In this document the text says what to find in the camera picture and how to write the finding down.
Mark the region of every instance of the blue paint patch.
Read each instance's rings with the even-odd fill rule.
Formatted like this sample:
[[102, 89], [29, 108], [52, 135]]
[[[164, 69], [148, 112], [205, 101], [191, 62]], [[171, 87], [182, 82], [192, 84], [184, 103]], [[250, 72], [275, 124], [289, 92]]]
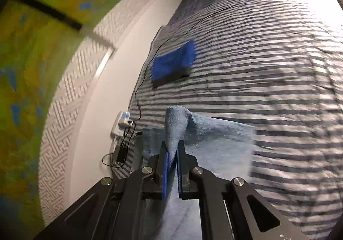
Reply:
[[40, 81], [44, 79], [44, 62], [41, 62], [38, 67]]
[[30, 100], [29, 100], [28, 98], [25, 98], [25, 99], [23, 100], [23, 105], [24, 105], [24, 106], [29, 105], [29, 103], [30, 103]]
[[18, 126], [20, 120], [20, 106], [11, 105], [13, 122]]
[[88, 10], [92, 7], [93, 5], [93, 1], [88, 1], [88, 2], [84, 2], [84, 3], [81, 3], [78, 8], [80, 10]]
[[20, 18], [19, 23], [20, 23], [21, 25], [23, 25], [23, 24], [26, 22], [26, 20], [27, 20], [27, 13], [24, 13], [24, 14], [22, 15], [22, 17]]
[[30, 183], [29, 193], [30, 193], [31, 199], [34, 199], [37, 192], [38, 192], [37, 186], [35, 184]]
[[42, 119], [43, 118], [43, 112], [42, 112], [42, 107], [39, 105], [36, 109], [36, 114], [37, 114], [37, 117]]
[[31, 170], [37, 171], [37, 169], [38, 169], [38, 158], [29, 161], [29, 167]]
[[42, 136], [41, 135], [42, 130], [38, 125], [34, 125], [33, 132], [34, 132], [35, 136]]
[[1, 215], [6, 216], [7, 218], [17, 219], [19, 208], [18, 204], [10, 200], [10, 197], [6, 195], [0, 195], [0, 208]]
[[44, 90], [42, 88], [38, 88], [38, 94], [40, 97], [43, 97]]
[[168, 152], [166, 152], [164, 158], [164, 168], [163, 168], [163, 176], [162, 176], [162, 198], [166, 198], [167, 196], [167, 181], [168, 181]]
[[0, 70], [0, 74], [8, 76], [8, 82], [10, 83], [11, 87], [16, 91], [17, 90], [17, 75], [15, 74], [14, 69], [7, 68], [4, 70]]
[[17, 90], [17, 76], [15, 74], [15, 71], [12, 68], [9, 68], [7, 75], [8, 75], [8, 80], [10, 82], [11, 87], [16, 91]]

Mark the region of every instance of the metal screw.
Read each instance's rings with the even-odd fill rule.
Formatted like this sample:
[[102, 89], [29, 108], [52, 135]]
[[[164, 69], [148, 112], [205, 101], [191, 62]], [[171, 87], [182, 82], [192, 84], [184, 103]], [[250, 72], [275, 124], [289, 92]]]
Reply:
[[204, 170], [199, 166], [196, 166], [195, 168], [192, 169], [192, 173], [194, 175], [199, 175], [199, 174], [202, 174], [203, 172]]
[[145, 166], [142, 168], [142, 172], [145, 174], [150, 174], [150, 173], [152, 173], [152, 168], [149, 166]]
[[104, 186], [108, 186], [112, 183], [112, 179], [109, 177], [104, 177], [101, 179], [101, 184]]
[[234, 179], [234, 184], [237, 186], [243, 186], [244, 185], [244, 180], [241, 177], [237, 177]]

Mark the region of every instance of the blue towel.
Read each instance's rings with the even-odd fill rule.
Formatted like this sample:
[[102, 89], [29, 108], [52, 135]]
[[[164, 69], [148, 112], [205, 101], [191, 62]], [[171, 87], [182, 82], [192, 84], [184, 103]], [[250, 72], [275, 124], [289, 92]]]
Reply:
[[175, 174], [175, 154], [179, 140], [186, 153], [197, 157], [199, 166], [217, 177], [231, 180], [248, 178], [253, 152], [254, 128], [236, 122], [205, 117], [176, 106], [168, 108], [165, 130], [143, 130], [143, 166], [158, 154], [166, 140], [169, 151], [168, 195], [163, 201], [148, 201], [145, 210], [145, 240], [201, 239], [198, 200], [181, 200]]
[[189, 76], [195, 57], [196, 53], [193, 40], [188, 41], [173, 52], [164, 56], [155, 57], [151, 74], [153, 87], [158, 87], [181, 77]]

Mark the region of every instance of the black stripe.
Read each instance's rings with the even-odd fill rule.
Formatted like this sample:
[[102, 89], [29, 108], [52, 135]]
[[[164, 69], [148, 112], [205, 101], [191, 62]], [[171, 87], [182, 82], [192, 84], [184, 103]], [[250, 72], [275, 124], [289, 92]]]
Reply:
[[[132, 107], [130, 107], [130, 111], [131, 114], [133, 116], [137, 116], [139, 115], [138, 110], [132, 110]], [[152, 110], [145, 110], [144, 114], [142, 115], [142, 120], [149, 120], [152, 122], [156, 122], [156, 123], [162, 123], [164, 124], [164, 116], [165, 116], [165, 109], [162, 110], [158, 110], [158, 111], [152, 111]], [[163, 121], [157, 121], [155, 119], [152, 119], [152, 117], [157, 116], [157, 117], [163, 117]], [[254, 125], [254, 124], [263, 124], [263, 125], [288, 125], [288, 126], [302, 126], [301, 124], [303, 124], [303, 126], [316, 126], [316, 125], [321, 125], [321, 124], [337, 124], [337, 122], [333, 122], [332, 121], [321, 121], [321, 120], [307, 120], [304, 121], [302, 120], [301, 122], [299, 122], [299, 120], [269, 120], [269, 119], [254, 119], [254, 118], [250, 118], [252, 116], [249, 116], [249, 114], [244, 114], [242, 113], [242, 118], [235, 118], [235, 117], [229, 117], [229, 115], [227, 117], [214, 117], [217, 119], [223, 119], [223, 120], [229, 120], [229, 121], [233, 121], [233, 122], [239, 122], [242, 124], [248, 124], [248, 125]]]
[[[169, 94], [171, 92], [164, 92], [162, 90], [160, 91], [156, 91], [156, 94], [149, 96], [152, 100], [164, 100], [164, 99], [170, 99], [169, 98]], [[301, 95], [301, 98], [305, 98], [304, 96], [316, 96], [316, 91], [314, 91], [313, 89], [301, 89], [299, 90], [299, 88], [294, 87], [294, 90], [285, 90], [284, 88], [279, 89], [279, 90], [273, 90], [272, 92], [259, 92], [261, 94], [258, 94], [256, 92], [237, 92], [235, 93], [235, 95], [233, 97], [235, 98], [244, 98], [248, 99], [249, 97], [258, 97], [258, 98], [270, 98], [270, 97], [279, 97], [280, 95], [282, 95], [283, 98], [286, 98], [287, 96], [296, 96], [297, 98], [299, 98]], [[194, 98], [194, 92], [192, 91], [187, 91], [185, 92], [183, 95], [178, 95], [180, 98]], [[231, 97], [231, 95], [228, 95], [228, 92], [223, 91], [223, 92], [218, 92], [218, 91], [201, 91], [201, 92], [197, 92], [196, 97]], [[294, 98], [289, 98], [287, 97], [288, 100], [297, 100]], [[309, 100], [311, 101], [315, 101], [316, 99], [318, 99], [318, 97], [316, 98], [310, 98]]]
[[[177, 95], [179, 101], [176, 102], [175, 105], [269, 105], [269, 106], [279, 106], [279, 105], [313, 105], [318, 102], [319, 97], [317, 95], [316, 98], [312, 99], [275, 99], [272, 100], [270, 96], [261, 96], [261, 100], [249, 100], [249, 98], [242, 98], [242, 100], [238, 100], [238, 98], [234, 101], [232, 100], [221, 100], [220, 97], [223, 97], [223, 95], [219, 96], [219, 94], [211, 94], [211, 95], [204, 95], [202, 98], [207, 99], [207, 101], [186, 101], [185, 99], [191, 99], [194, 98], [193, 95], [190, 93], [189, 96], [180, 96]], [[163, 98], [162, 96], [157, 96], [157, 98], [149, 98], [149, 100], [140, 101], [140, 105], [148, 105], [155, 106], [155, 105], [167, 105], [171, 106], [173, 105], [172, 102], [168, 102], [170, 100], [170, 97]], [[335, 102], [333, 99], [320, 99], [320, 104], [326, 104], [326, 105], [337, 105], [337, 102]]]
[[321, 220], [321, 221], [309, 221], [309, 222], [296, 222], [296, 226], [299, 227], [304, 227], [304, 226], [322, 226], [322, 225], [332, 225], [335, 224], [340, 217], [334, 217], [332, 219], [328, 220]]
[[282, 195], [301, 195], [301, 196], [309, 196], [309, 195], [314, 195], [318, 196], [320, 194], [337, 194], [343, 191], [343, 187], [334, 187], [334, 188], [328, 188], [325, 190], [291, 190], [291, 189], [282, 189], [277, 187], [276, 185], [271, 186], [266, 186], [266, 185], [259, 185], [253, 182], [249, 183], [252, 187], [254, 187], [256, 190], [264, 190], [267, 192], [273, 192], [273, 193], [279, 193]]
[[76, 20], [71, 19], [69, 16], [67, 16], [65, 13], [62, 13], [61, 11], [58, 11], [54, 8], [52, 8], [51, 6], [48, 6], [46, 4], [43, 4], [37, 0], [16, 0], [20, 3], [24, 3], [32, 8], [35, 8], [37, 10], [39, 10], [42, 13], [45, 13], [53, 18], [55, 18], [56, 20], [62, 21], [64, 22], [66, 25], [68, 25], [69, 27], [80, 31], [80, 29], [82, 28], [82, 24], [77, 22]]
[[153, 107], [170, 107], [170, 106], [175, 106], [175, 105], [181, 105], [183, 107], [189, 107], [191, 105], [198, 105], [204, 106], [204, 110], [203, 112], [206, 111], [206, 107], [210, 107], [211, 105], [227, 105], [228, 108], [229, 106], [234, 106], [234, 105], [240, 105], [243, 107], [243, 105], [248, 105], [251, 108], [255, 107], [255, 108], [262, 108], [262, 106], [264, 106], [263, 108], [265, 108], [265, 110], [277, 110], [277, 111], [281, 111], [281, 105], [288, 105], [290, 108], [292, 108], [292, 106], [294, 105], [301, 105], [301, 106], [315, 106], [315, 105], [334, 105], [337, 106], [337, 103], [334, 102], [333, 100], [320, 100], [320, 103], [318, 100], [313, 99], [313, 100], [295, 100], [295, 99], [284, 99], [284, 100], [280, 100], [278, 102], [278, 100], [268, 100], [267, 98], [265, 98], [265, 100], [252, 100], [249, 101], [248, 98], [246, 99], [242, 99], [241, 101], [237, 100], [237, 101], [215, 101], [212, 97], [204, 97], [204, 99], [208, 99], [207, 101], [200, 101], [197, 102], [196, 100], [193, 101], [186, 101], [185, 99], [190, 99], [191, 97], [183, 97], [183, 96], [175, 96], [175, 98], [178, 98], [179, 101], [177, 100], [173, 100], [173, 102], [168, 102], [168, 99], [166, 98], [154, 98], [151, 99], [150, 101], [139, 101], [140, 106], [144, 106], [146, 110], [148, 110], [149, 108], [153, 109]]
[[298, 218], [306, 218], [306, 217], [310, 217], [310, 216], [326, 216], [326, 215], [330, 215], [330, 214], [339, 214], [342, 213], [342, 209], [332, 209], [332, 210], [327, 210], [327, 211], [313, 211], [313, 212], [298, 212], [298, 211], [293, 211], [293, 212], [289, 212], [289, 211], [284, 211], [284, 210], [279, 210], [282, 215], [284, 215], [285, 217], [298, 217]]
[[257, 172], [251, 172], [250, 173], [251, 177], [254, 178], [261, 178], [267, 181], [272, 181], [272, 182], [280, 182], [280, 183], [288, 183], [288, 184], [303, 184], [303, 185], [319, 185], [320, 183], [337, 183], [337, 182], [342, 182], [343, 177], [335, 177], [335, 178], [319, 178], [319, 179], [304, 179], [304, 178], [284, 178], [284, 177], [278, 177], [278, 176], [272, 176], [269, 174], [265, 173], [257, 173]]
[[[204, 109], [191, 108], [192, 112], [204, 112]], [[258, 115], [276, 115], [288, 114], [298, 116], [308, 116], [311, 114], [320, 114], [320, 110], [307, 108], [307, 110], [297, 110], [297, 109], [280, 109], [280, 110], [263, 110], [263, 109], [206, 109], [207, 113], [238, 113], [238, 114], [258, 114]]]
[[283, 200], [283, 199], [275, 199], [266, 197], [267, 201], [274, 204], [274, 205], [290, 205], [290, 206], [321, 206], [321, 205], [331, 205], [331, 204], [340, 204], [342, 203], [342, 200], [334, 199], [334, 200], [323, 200], [323, 201], [316, 201], [316, 200], [309, 200], [307, 201], [298, 201], [298, 200]]
[[292, 136], [292, 137], [316, 137], [315, 131], [301, 131], [301, 132], [290, 132], [287, 130], [261, 130], [256, 129], [257, 135], [263, 135], [263, 136]]
[[[261, 87], [265, 87], [265, 88], [269, 88], [269, 92], [266, 92], [266, 91], [262, 91], [262, 92], [259, 92], [259, 91], [256, 91], [255, 92], [255, 96], [258, 96], [258, 95], [271, 95], [271, 92], [273, 92], [275, 95], [277, 94], [274, 90], [274, 87], [276, 86], [280, 86], [280, 85], [284, 85], [284, 86], [306, 86], [308, 87], [309, 84], [308, 84], [308, 81], [297, 81], [297, 80], [283, 80], [283, 81], [267, 81], [267, 82], [254, 82], [254, 83], [251, 83], [251, 84], [242, 84], [242, 85], [230, 85], [230, 86], [227, 86], [227, 85], [222, 85], [222, 86], [216, 86], [216, 85], [220, 85], [220, 84], [223, 84], [223, 83], [227, 83], [227, 82], [230, 82], [230, 80], [228, 79], [217, 79], [215, 81], [213, 81], [212, 83], [209, 84], [209, 81], [206, 80], [206, 81], [187, 81], [186, 84], [181, 84], [182, 87], [179, 87], [180, 90], [178, 90], [178, 93], [184, 93], [184, 92], [189, 92], [189, 90], [194, 90], [194, 89], [202, 89], [201, 87], [199, 88], [192, 88], [192, 85], [203, 85], [205, 86], [203, 89], [211, 89], [211, 90], [215, 90], [215, 89], [221, 89], [221, 90], [224, 90], [224, 89], [228, 89], [228, 92], [227, 92], [227, 95], [230, 96], [230, 95], [233, 95], [233, 96], [237, 96], [237, 93], [239, 93], [238, 91], [236, 90], [241, 90], [241, 91], [244, 91], [244, 90], [247, 90], [247, 89], [252, 89], [252, 88], [256, 88], [256, 89], [259, 89]], [[171, 83], [172, 85], [179, 85], [177, 82], [174, 82], [174, 83]], [[145, 91], [142, 91], [142, 90], [139, 90], [141, 91], [141, 93], [146, 93], [146, 92], [150, 92], [153, 91], [154, 94], [158, 93], [158, 90], [164, 90], [163, 87], [160, 87], [158, 89], [155, 89], [155, 90], [145, 90]], [[289, 91], [290, 94], [294, 94], [294, 90], [290, 90]]]
[[316, 234], [319, 234], [319, 233], [324, 233], [324, 232], [330, 232], [332, 230], [332, 227], [326, 227], [326, 228], [323, 228], [323, 229], [316, 229], [316, 230], [313, 230], [313, 231], [305, 231], [304, 234], [305, 235], [316, 235]]
[[327, 171], [342, 171], [343, 165], [335, 166], [319, 166], [319, 167], [294, 167], [294, 166], [283, 166], [273, 163], [256, 162], [251, 163], [253, 167], [268, 168], [274, 170], [280, 170], [287, 173], [322, 173], [324, 170]]
[[282, 160], [288, 160], [288, 161], [318, 161], [318, 162], [324, 162], [328, 160], [342, 160], [343, 159], [343, 153], [342, 154], [313, 154], [313, 155], [294, 155], [294, 154], [278, 154], [273, 152], [263, 152], [263, 151], [255, 151], [256, 156], [261, 156], [265, 158], [270, 159], [282, 159]]
[[343, 140], [340, 142], [330, 142], [330, 143], [289, 143], [289, 142], [265, 142], [265, 141], [255, 141], [257, 146], [261, 147], [270, 147], [270, 148], [291, 148], [291, 149], [313, 149], [317, 150], [319, 148], [334, 148], [334, 147], [341, 147], [343, 144]]

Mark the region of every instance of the striped bedsheet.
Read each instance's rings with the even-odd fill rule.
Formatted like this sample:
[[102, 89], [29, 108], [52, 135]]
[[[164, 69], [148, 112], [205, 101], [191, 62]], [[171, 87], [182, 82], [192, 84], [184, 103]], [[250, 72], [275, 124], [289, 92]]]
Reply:
[[[167, 39], [157, 56], [194, 40], [191, 75], [152, 89], [150, 64], [137, 92], [137, 129], [163, 127], [171, 105], [255, 126], [250, 183], [310, 239], [324, 239], [342, 213], [340, 6], [335, 0], [221, 0], [178, 18], [155, 37], [137, 84]], [[133, 98], [129, 110], [139, 117]], [[119, 177], [131, 172], [133, 156], [134, 147]]]

